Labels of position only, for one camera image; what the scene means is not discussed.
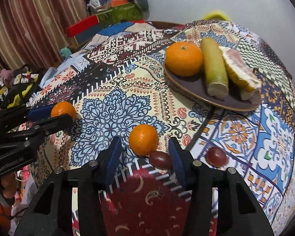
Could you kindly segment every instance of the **bolt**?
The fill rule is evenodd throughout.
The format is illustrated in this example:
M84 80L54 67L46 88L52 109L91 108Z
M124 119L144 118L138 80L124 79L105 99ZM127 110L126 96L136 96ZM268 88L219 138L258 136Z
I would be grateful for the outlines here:
M196 167L200 167L200 166L202 165L202 162L199 161L199 160L194 160L194 161L192 162L192 164L193 164L194 166L196 166Z
M231 173L231 174L235 174L235 173L236 173L236 169L233 168L233 167L230 167L230 168L228 168L227 170L228 170L228 172Z
M24 146L25 147L28 147L30 145L30 141L26 141L26 142L24 142Z
M63 167L57 167L55 168L53 171L56 173L56 174L60 174L62 172L64 168Z
M91 166L91 167L94 167L94 166L96 166L98 164L98 161L97 160L90 160L89 161L89 165Z

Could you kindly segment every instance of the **oval plate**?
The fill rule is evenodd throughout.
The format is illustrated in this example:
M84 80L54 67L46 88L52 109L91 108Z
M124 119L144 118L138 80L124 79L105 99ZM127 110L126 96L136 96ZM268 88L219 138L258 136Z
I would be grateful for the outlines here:
M240 98L239 88L231 81L229 81L229 94L224 100L210 97L206 91L203 72L192 77L181 77L173 74L164 66L164 74L177 87L211 105L236 112L250 112L261 104L261 95L259 91L256 91L251 101L243 101Z

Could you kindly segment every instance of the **tablecloth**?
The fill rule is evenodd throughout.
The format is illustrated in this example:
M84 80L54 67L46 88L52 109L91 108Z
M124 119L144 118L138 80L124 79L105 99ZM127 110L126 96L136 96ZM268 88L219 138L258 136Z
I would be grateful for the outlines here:
M295 90L279 58L258 35L230 22L196 21L163 30L123 24L97 34L81 60L32 100L34 106L67 100L78 114L72 128L45 139L31 165L35 182L41 185L57 166L74 169L95 159L120 136L126 153L109 191L100 193L108 234L181 235L191 192L181 189L172 171L154 168L128 146L132 128L150 124L159 134L159 151L168 151L171 136L205 163L211 146L222 148L228 164L219 169L236 168L279 235L295 208ZM232 112L194 100L164 77L166 47L177 41L200 44L205 36L238 50L262 81L262 104L255 111ZM152 191L155 198L147 199ZM214 189L211 235L217 196ZM78 235L77 189L72 207Z

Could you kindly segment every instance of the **large orange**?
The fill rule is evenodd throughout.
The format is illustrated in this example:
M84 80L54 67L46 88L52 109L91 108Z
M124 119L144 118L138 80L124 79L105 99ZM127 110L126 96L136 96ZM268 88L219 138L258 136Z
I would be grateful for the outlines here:
M69 114L73 120L76 118L76 110L74 106L67 101L61 101L53 107L50 117L56 117L65 113Z
M193 42L176 42L166 49L165 66L178 76L196 75L202 64L202 51Z
M159 135L156 129L147 124L135 126L129 135L129 146L139 156L156 151L158 144Z

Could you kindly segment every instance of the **table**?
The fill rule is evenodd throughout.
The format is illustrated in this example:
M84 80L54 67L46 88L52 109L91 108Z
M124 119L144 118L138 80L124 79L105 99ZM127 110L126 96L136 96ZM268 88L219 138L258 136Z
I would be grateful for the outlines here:
M176 41L200 43L205 36L237 49L262 81L262 104L253 112L231 112L195 101L163 75L164 49ZM78 63L68 67L32 100L35 106L67 100L78 113L72 128L45 139L31 165L40 185L57 166L74 169L97 157L113 136L126 154L101 206L109 235L181 235L190 192L170 171L138 159L128 147L132 128L153 125L158 150L176 136L195 159L206 163L211 146L225 150L228 164L243 176L258 199L275 235L295 208L295 90L273 50L258 35L234 23L196 21L171 29L122 23L97 34ZM144 184L140 192L134 193ZM146 201L151 191L157 198ZM215 235L218 190L212 201ZM77 189L73 189L73 228L78 232Z

